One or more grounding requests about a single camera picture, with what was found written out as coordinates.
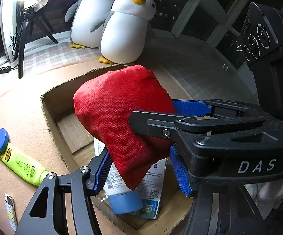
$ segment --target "red fabric bag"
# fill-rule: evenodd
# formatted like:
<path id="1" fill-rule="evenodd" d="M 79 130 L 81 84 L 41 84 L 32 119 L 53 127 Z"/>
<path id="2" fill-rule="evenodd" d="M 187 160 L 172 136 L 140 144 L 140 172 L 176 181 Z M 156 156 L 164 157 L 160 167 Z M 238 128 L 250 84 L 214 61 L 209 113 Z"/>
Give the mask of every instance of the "red fabric bag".
<path id="1" fill-rule="evenodd" d="M 176 113 L 169 94 L 141 65 L 110 71 L 84 83 L 74 95 L 75 114 L 105 143 L 127 187 L 134 190 L 149 167 L 169 156 L 172 142 L 134 133 L 134 110 Z"/>

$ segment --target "blue gripper pad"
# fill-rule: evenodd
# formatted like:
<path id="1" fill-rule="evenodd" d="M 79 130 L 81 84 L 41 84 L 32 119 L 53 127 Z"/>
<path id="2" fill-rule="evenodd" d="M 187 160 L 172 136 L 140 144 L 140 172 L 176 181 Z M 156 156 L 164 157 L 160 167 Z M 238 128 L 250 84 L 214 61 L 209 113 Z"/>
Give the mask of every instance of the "blue gripper pad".
<path id="1" fill-rule="evenodd" d="M 173 104 L 177 114 L 180 115 L 204 117 L 212 111 L 212 108 L 202 101 L 173 100 Z M 173 146 L 170 148 L 170 160 L 181 191 L 189 197 L 192 190 L 189 186 L 187 172 Z"/>
<path id="2" fill-rule="evenodd" d="M 177 114 L 186 116 L 204 117 L 211 113 L 211 107 L 202 101 L 193 100 L 173 100 Z"/>
<path id="3" fill-rule="evenodd" d="M 170 147 L 170 160 L 174 169 L 174 173 L 176 175 L 178 184 L 180 186 L 180 189 L 183 193 L 186 194 L 187 197 L 190 196 L 192 190 L 189 186 L 189 180 L 187 178 L 187 172 L 181 163 L 176 150 L 173 146 Z"/>
<path id="4" fill-rule="evenodd" d="M 107 179 L 107 176 L 109 174 L 111 165 L 112 165 L 112 157 L 110 155 L 109 152 L 107 152 L 107 154 L 105 155 L 100 168 L 98 170 L 98 172 L 96 173 L 96 178 L 95 178 L 95 187 L 93 188 L 93 190 L 95 191 L 95 193 L 98 194 L 98 192 L 103 190 L 105 181 Z"/>

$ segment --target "cardboard box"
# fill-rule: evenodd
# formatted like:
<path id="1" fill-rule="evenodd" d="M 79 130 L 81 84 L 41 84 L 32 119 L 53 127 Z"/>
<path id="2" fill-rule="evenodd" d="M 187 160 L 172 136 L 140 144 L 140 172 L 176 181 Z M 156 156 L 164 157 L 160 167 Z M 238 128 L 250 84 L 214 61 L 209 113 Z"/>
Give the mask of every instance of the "cardboard box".
<path id="1" fill-rule="evenodd" d="M 110 70 L 119 70 L 122 65 L 92 70 L 85 75 L 71 79 L 42 95 L 42 106 L 48 130 L 70 172 L 87 165 L 94 156 L 93 142 L 86 134 L 74 113 L 73 96 L 86 81 Z M 174 99 L 187 96 L 178 83 L 164 70 L 155 71 L 159 82 Z M 171 163 L 168 161 L 157 220 L 148 220 L 133 215 L 115 215 L 104 194 L 92 197 L 95 206 L 118 228 L 128 235 L 170 234 L 189 212 L 193 199 L 187 198 L 179 189 Z"/>

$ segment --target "stuffed animal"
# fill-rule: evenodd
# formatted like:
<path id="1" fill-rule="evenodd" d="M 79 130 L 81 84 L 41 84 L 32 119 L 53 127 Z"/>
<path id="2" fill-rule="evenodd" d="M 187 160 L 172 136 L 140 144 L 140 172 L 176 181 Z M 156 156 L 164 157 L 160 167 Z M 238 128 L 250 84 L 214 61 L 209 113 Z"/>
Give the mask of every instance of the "stuffed animal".
<path id="1" fill-rule="evenodd" d="M 71 48 L 99 47 L 103 22 L 108 16 L 113 2 L 114 0 L 79 0 L 68 9 L 65 22 L 75 14 L 70 36 Z M 96 30 L 90 32 L 93 24 Z"/>
<path id="2" fill-rule="evenodd" d="M 99 61 L 134 62 L 144 49 L 148 22 L 155 13 L 153 0 L 115 0 L 104 23 Z"/>

